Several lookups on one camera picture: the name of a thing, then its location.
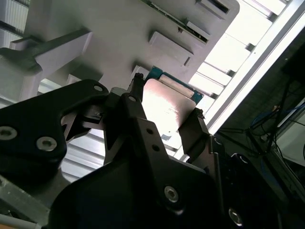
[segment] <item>metal frame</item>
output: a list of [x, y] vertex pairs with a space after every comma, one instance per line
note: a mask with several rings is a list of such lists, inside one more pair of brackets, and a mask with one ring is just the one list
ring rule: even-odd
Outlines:
[[206, 113], [207, 127], [215, 134], [277, 58], [305, 26], [304, 0], [284, 9], [248, 59]]

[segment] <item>black metal bracket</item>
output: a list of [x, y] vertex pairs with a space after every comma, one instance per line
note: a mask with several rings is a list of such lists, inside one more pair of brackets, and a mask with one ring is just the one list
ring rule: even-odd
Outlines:
[[103, 85], [84, 80], [1, 109], [0, 173], [31, 180], [54, 175], [68, 138], [88, 131], [78, 126], [80, 111], [107, 95]]

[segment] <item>screw hole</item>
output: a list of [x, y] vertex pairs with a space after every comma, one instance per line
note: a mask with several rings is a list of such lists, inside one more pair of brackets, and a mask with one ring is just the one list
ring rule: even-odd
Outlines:
[[99, 92], [103, 91], [103, 89], [100, 86], [98, 86], [98, 85], [95, 85], [94, 89], [99, 91]]
[[132, 97], [132, 96], [129, 96], [128, 97], [131, 101], [133, 101], [133, 102], [135, 102], [135, 101], [137, 101], [134, 97]]
[[150, 135], [153, 134], [153, 131], [151, 129], [146, 129], [147, 133], [149, 133]]
[[51, 141], [43, 141], [42, 144], [44, 146], [47, 146], [47, 147], [51, 147], [52, 146], [52, 142]]
[[153, 145], [152, 149], [157, 152], [160, 151], [160, 148], [157, 145]]
[[168, 193], [168, 195], [170, 195], [172, 198], [175, 197], [175, 193], [174, 193], [173, 191], [169, 190], [167, 193]]
[[1, 130], [0, 135], [2, 136], [11, 136], [11, 131], [10, 130]]

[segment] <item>blue cable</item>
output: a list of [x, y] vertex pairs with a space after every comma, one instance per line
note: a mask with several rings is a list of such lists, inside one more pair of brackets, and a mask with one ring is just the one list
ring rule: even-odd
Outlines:
[[[291, 111], [298, 110], [298, 109], [301, 109], [301, 108], [303, 108], [303, 107], [305, 107], [305, 104], [302, 104], [302, 105], [297, 106], [297, 107], [295, 107], [295, 108], [293, 108], [293, 109], [290, 109], [290, 110], [283, 111], [283, 113], [289, 113], [289, 112], [291, 112]], [[259, 121], [261, 121], [264, 117], [266, 117], [266, 116], [268, 116], [268, 115], [270, 115], [270, 114], [272, 114], [272, 113], [273, 113], [273, 111], [265, 112], [265, 113], [259, 114], [259, 115], [251, 122], [251, 126], [255, 125], [256, 123], [258, 123]]]

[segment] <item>silver metal plate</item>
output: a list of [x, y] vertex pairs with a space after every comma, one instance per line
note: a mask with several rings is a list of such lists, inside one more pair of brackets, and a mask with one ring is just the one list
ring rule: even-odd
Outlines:
[[177, 131], [196, 107], [194, 101], [155, 79], [146, 82], [142, 105], [160, 135]]

